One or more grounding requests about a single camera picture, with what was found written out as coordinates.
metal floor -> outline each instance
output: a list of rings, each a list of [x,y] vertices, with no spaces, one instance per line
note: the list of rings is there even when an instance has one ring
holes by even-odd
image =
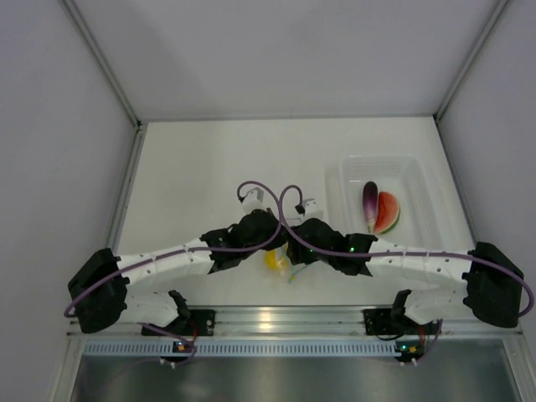
[[[366,358],[199,358],[174,370],[140,364],[109,383],[139,360],[84,357],[71,402],[520,400],[500,341],[443,341],[417,368]]]

cable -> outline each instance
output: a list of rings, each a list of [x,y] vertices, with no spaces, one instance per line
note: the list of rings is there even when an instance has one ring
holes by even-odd
[[[432,343],[426,349],[425,354],[423,354],[420,358],[417,359],[418,363],[421,363],[425,358],[428,358],[428,356],[430,356],[430,352],[432,351],[433,348],[436,347],[437,339],[439,339],[439,336],[441,335],[442,328],[443,328],[443,320],[439,320],[439,325],[437,326],[437,332],[435,333],[434,339],[432,339]]]
[[[374,334],[374,336],[379,339],[380,341],[388,342],[388,341],[396,341],[397,339],[402,338],[405,335],[405,333],[399,333],[398,335],[394,335],[390,338],[382,338],[379,335]]]
[[[517,283],[519,283],[523,289],[527,292],[528,295],[528,305],[525,307],[524,310],[522,310],[519,313],[520,317],[523,317],[527,315],[534,307],[534,294],[530,286],[527,282],[525,282],[522,278],[515,275],[513,272],[509,271],[508,269],[504,268],[503,266],[500,266],[499,264],[495,264],[494,262],[484,260],[482,258],[474,257],[472,255],[465,255],[465,254],[458,254],[458,253],[449,253],[446,251],[406,251],[405,253],[402,251],[389,251],[389,252],[379,252],[379,253],[344,253],[342,251],[331,251],[331,250],[324,250],[320,249],[314,245],[311,245],[307,243],[304,239],[302,239],[300,236],[297,235],[297,233],[292,230],[291,226],[288,224],[288,222],[285,219],[285,215],[283,214],[283,199],[285,198],[286,193],[288,193],[289,190],[291,190],[292,186],[287,186],[286,188],[281,191],[281,195],[279,197],[279,202],[277,204],[277,208],[279,209],[279,217],[280,221],[285,227],[286,231],[290,236],[292,236],[298,243],[303,245],[304,247],[307,247],[310,250],[313,250],[319,254],[324,255],[331,255],[334,257],[344,257],[344,258],[369,258],[369,257],[389,257],[389,256],[409,256],[409,257],[440,257],[440,258],[455,258],[458,260],[469,260],[471,262],[476,262],[477,264],[482,264],[485,266],[488,266],[490,268],[493,268],[496,271],[499,271],[503,273],[506,276],[509,276],[510,278],[514,279]]]
[[[162,330],[162,329],[160,329],[158,327],[154,327],[151,324],[146,324],[144,322],[139,322],[139,324],[142,327],[144,327],[144,328],[146,328],[146,329],[148,329],[150,331],[153,331],[153,332],[159,333],[160,335],[163,335],[164,337],[175,338],[178,341],[182,342],[183,344],[188,345],[192,349],[192,353],[189,356],[187,356],[184,360],[182,360],[180,362],[171,362],[170,365],[173,368],[175,368],[177,366],[183,366],[184,364],[190,363],[192,361],[192,359],[193,359],[193,356],[195,356],[195,354],[198,351],[197,346],[195,346],[195,344],[194,344],[194,341],[197,338],[197,326],[194,327],[193,341],[189,341],[186,338],[181,337],[180,335],[176,335],[174,333]],[[86,392],[88,392],[89,394],[95,396],[96,394],[100,394],[102,391],[104,391],[106,388],[108,388],[112,383],[117,381],[124,373],[126,373],[130,369],[134,369],[135,367],[137,367],[139,365],[142,365],[142,364],[145,364],[145,363],[150,363],[150,362],[163,363],[163,360],[161,358],[143,358],[141,360],[137,360],[136,362],[128,364],[125,368],[122,368],[121,370],[119,370],[119,372],[114,374],[111,377],[111,379],[109,379],[108,381],[105,382],[104,385],[102,385],[100,388],[95,389],[95,390],[90,389],[90,387],[87,384],[87,378],[85,377],[85,373],[82,372],[82,376],[83,376],[82,377],[82,384],[84,385],[84,388],[85,388]]]
[[[263,188],[274,199],[274,201],[276,201],[276,204],[277,204],[278,200],[277,200],[276,194],[270,188],[265,186],[263,183],[256,182],[255,180],[248,180],[246,182],[243,182],[238,187],[237,194],[238,194],[239,198],[241,198],[240,190],[244,186],[247,186],[249,184],[252,184],[252,185],[255,185],[255,186]],[[302,199],[303,199],[302,191],[295,184],[292,184],[291,186],[288,186],[287,188],[289,188],[289,189],[290,188],[297,189],[299,194],[300,194],[300,200],[302,201]],[[224,252],[224,253],[240,253],[240,252],[245,253],[245,252],[257,251],[257,250],[260,250],[263,247],[267,246],[269,243],[271,243],[277,237],[277,235],[279,234],[280,231],[281,231],[281,219],[278,219],[277,229],[274,232],[274,234],[267,241],[264,241],[264,242],[260,243],[259,245],[252,245],[250,247],[245,247],[245,248],[242,248],[242,249],[224,248],[224,247],[192,247],[191,249],[188,250],[188,252],[212,251],[212,252]],[[185,252],[186,252],[185,249],[171,251],[171,252],[166,253],[166,254],[157,255],[155,257],[155,260],[157,260],[157,261],[164,260],[166,258],[173,257],[175,255],[184,254]],[[117,276],[120,276],[121,274],[124,274],[124,273],[126,273],[128,271],[135,270],[136,268],[139,268],[139,267],[144,266],[146,264],[150,264],[152,262],[153,262],[153,259],[148,258],[146,260],[139,261],[139,262],[137,262],[135,264],[126,266],[125,268],[121,268],[120,270],[117,270],[117,271],[109,274],[108,276],[105,276],[104,278],[98,280],[93,285],[88,287],[85,291],[81,292],[77,297],[75,297],[75,299],[73,299],[73,301],[71,303],[69,303],[69,305],[64,310],[64,317],[66,317],[66,318],[76,318],[76,314],[74,312],[71,312],[71,310],[73,310],[78,303],[80,303],[82,300],[84,300],[95,289],[97,289],[100,286],[104,285],[105,283],[107,283],[108,281],[112,280],[113,278],[115,278]]]

green watermelon rind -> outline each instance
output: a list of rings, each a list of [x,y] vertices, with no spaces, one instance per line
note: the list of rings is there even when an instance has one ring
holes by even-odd
[[[385,235],[387,234],[388,232],[390,232],[391,230],[394,229],[394,227],[397,225],[397,223],[399,223],[399,220],[400,220],[400,207],[399,207],[399,213],[398,215],[396,215],[396,219],[394,220],[393,224],[390,225],[386,230],[384,230],[383,232],[376,232],[378,235]]]

metal edge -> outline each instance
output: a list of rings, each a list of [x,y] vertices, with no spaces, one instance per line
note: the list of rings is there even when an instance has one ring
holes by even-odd
[[[449,146],[449,143],[445,135],[443,134],[443,131],[441,130],[440,121],[435,121],[435,128],[439,135],[439,139],[441,141],[441,145],[443,147],[443,152],[445,153],[445,157],[449,165],[449,169],[451,170],[452,181],[454,182],[454,186],[456,187],[456,192],[458,193],[458,198],[460,199],[461,209],[463,210],[463,214],[467,221],[469,234],[471,235],[472,241],[476,243],[477,240],[479,239],[479,236],[478,236],[477,226],[475,225],[475,219],[472,217],[471,209],[469,208],[469,203],[467,201],[467,195],[465,191],[463,190],[463,186],[461,184],[461,179],[460,179],[461,176],[458,172],[458,169],[456,168],[456,164],[453,162],[451,148]]]
[[[502,341],[513,379],[523,402],[536,400],[536,366],[525,338]]]
[[[125,91],[121,87],[117,75],[110,67],[110,63],[104,56],[101,47],[95,39],[95,35],[91,32],[87,22],[85,21],[82,12],[80,11],[75,0],[59,0],[59,4],[64,9],[70,22],[72,22],[82,41],[90,51],[93,60],[99,66],[100,72],[104,75],[107,84],[110,86],[112,92],[116,96],[117,100],[121,104],[123,111],[125,112],[128,120],[134,127],[140,126],[140,120],[137,118],[137,114],[132,107],[131,102],[125,95]]]
[[[357,118],[406,118],[406,117],[430,117],[432,113],[378,113],[378,114],[266,114],[266,115],[201,115],[201,116],[176,116],[176,117],[154,117],[144,118],[146,123],[174,123],[191,121],[253,121],[253,120],[303,120],[303,119],[357,119]]]
[[[49,402],[70,402],[84,350],[84,339],[68,339],[64,358],[48,397]]]
[[[142,155],[143,143],[145,141],[146,134],[147,125],[141,124],[134,135],[131,151],[128,161],[126,162],[125,172],[123,173],[123,178],[121,180],[121,187],[117,196],[116,207],[114,208],[114,214],[112,215],[110,228],[106,236],[106,245],[114,252],[117,251],[119,239],[121,238],[121,231],[123,224],[125,223],[128,201],[131,197],[132,186],[134,185],[134,177],[136,176],[140,156]]]
[[[498,0],[493,9],[489,13],[489,16],[484,23],[482,30],[477,35],[477,38],[472,43],[470,50],[467,54],[467,57],[461,64],[460,69],[456,72],[454,80],[449,86],[449,90],[446,92],[445,96],[441,100],[437,112],[434,114],[434,117],[437,121],[440,121],[445,115],[450,104],[460,91],[463,83],[465,82],[467,76],[471,73],[475,63],[478,61],[482,54],[482,50],[489,43],[490,38],[493,33],[496,31],[499,22],[503,19],[508,6],[513,2],[513,0]]]
[[[214,336],[222,339],[262,338],[367,338],[363,310],[379,306],[318,307],[210,307],[216,311]],[[140,327],[133,322],[117,323],[95,338],[139,338]],[[85,337],[77,321],[72,321],[68,334]],[[503,339],[519,338],[521,327],[491,327],[477,319],[450,320],[443,325],[442,338]]]

white wall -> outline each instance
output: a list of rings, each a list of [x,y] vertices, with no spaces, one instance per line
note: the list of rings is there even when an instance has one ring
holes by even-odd
[[[140,116],[177,120],[431,115],[496,0],[76,2]]]
[[[0,12],[0,400],[45,400],[133,130],[55,0]]]
[[[536,287],[536,2],[516,0],[443,121],[478,237]],[[536,357],[536,312],[522,320]]]

